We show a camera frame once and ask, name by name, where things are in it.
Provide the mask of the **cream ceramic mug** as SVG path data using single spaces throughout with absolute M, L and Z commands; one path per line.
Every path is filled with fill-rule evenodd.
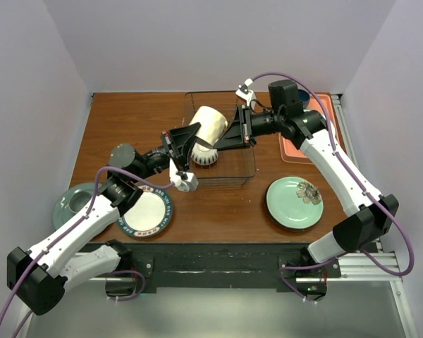
M 198 108 L 189 125 L 195 123 L 200 123 L 200 128 L 196 133 L 197 142 L 208 149 L 214 148 L 215 143 L 220 140 L 228 127 L 226 117 L 209 106 L 200 106 Z

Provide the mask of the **mint green flower plate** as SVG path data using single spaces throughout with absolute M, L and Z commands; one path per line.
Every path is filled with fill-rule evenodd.
M 306 179 L 287 176 L 273 181 L 265 192 L 269 217 L 280 227 L 305 231 L 314 227 L 324 212 L 320 191 Z

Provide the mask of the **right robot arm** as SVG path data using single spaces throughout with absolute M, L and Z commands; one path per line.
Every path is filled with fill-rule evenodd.
M 317 276 L 325 261 L 360 250 L 385 235 L 391 216 L 398 210 L 398 200 L 383 195 L 361 174 L 338 145 L 333 125 L 322 112 L 304 109 L 294 81 L 269 84 L 271 106 L 261 113 L 252 111 L 255 94 L 251 84 L 248 79 L 236 91 L 245 104 L 237 107 L 233 122 L 215 147 L 224 151 L 254 146 L 258 136 L 279 133 L 317 167 L 347 215 L 332 231 L 309 244 L 300 259 L 301 271 Z

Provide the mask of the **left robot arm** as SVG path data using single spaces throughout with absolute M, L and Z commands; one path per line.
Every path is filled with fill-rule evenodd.
M 124 216 L 143 190 L 148 177 L 169 172 L 168 187 L 181 192 L 196 190 L 198 181 L 190 172 L 190 155 L 196 143 L 213 147 L 222 127 L 191 122 L 161 134 L 161 146 L 141 155 L 130 144 L 119 144 L 109 162 L 96 174 L 106 174 L 95 182 L 90 200 L 53 234 L 28 250 L 15 248 L 7 257 L 7 285 L 11 297 L 17 296 L 35 315 L 52 310 L 65 293 L 77 284 L 104 273 L 127 275 L 132 268 L 128 250 L 119 242 L 108 242 L 86 256 L 77 252 L 109 224 Z

